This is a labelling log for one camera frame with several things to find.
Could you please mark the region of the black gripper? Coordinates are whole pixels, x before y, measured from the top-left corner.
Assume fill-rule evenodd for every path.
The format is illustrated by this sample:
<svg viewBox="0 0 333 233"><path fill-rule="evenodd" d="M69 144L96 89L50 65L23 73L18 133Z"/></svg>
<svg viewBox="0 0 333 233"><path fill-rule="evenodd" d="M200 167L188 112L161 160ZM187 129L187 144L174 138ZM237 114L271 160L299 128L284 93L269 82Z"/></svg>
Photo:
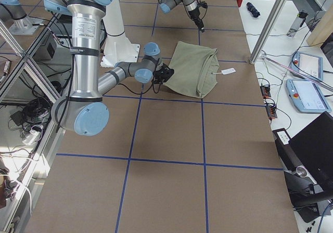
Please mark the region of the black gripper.
<svg viewBox="0 0 333 233"><path fill-rule="evenodd" d="M189 10L188 14L190 16L190 19L193 22L196 22L196 26L198 27L198 30L200 32L204 32L204 24L203 21L200 19L200 11L199 8L195 8L193 10Z"/></svg>

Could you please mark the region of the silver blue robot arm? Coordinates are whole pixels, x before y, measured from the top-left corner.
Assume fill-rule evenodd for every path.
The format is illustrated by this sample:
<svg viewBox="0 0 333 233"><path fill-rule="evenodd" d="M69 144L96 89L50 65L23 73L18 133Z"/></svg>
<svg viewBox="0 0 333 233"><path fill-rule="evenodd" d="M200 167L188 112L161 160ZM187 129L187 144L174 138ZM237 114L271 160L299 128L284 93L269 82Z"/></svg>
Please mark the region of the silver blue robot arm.
<svg viewBox="0 0 333 233"><path fill-rule="evenodd" d="M141 62L119 62L99 75L100 26L107 6L116 0L43 0L48 11L72 16L71 81L69 89L52 107L52 120L66 130L83 136L99 134L107 125L110 112L103 94L127 77L138 82L163 81L166 73L156 43L145 46Z"/></svg>
<svg viewBox="0 0 333 233"><path fill-rule="evenodd" d="M200 32L204 32L203 18L200 18L200 8L207 9L208 4L199 0L157 0L164 14L169 13L179 4L183 4L188 17L195 23Z"/></svg>

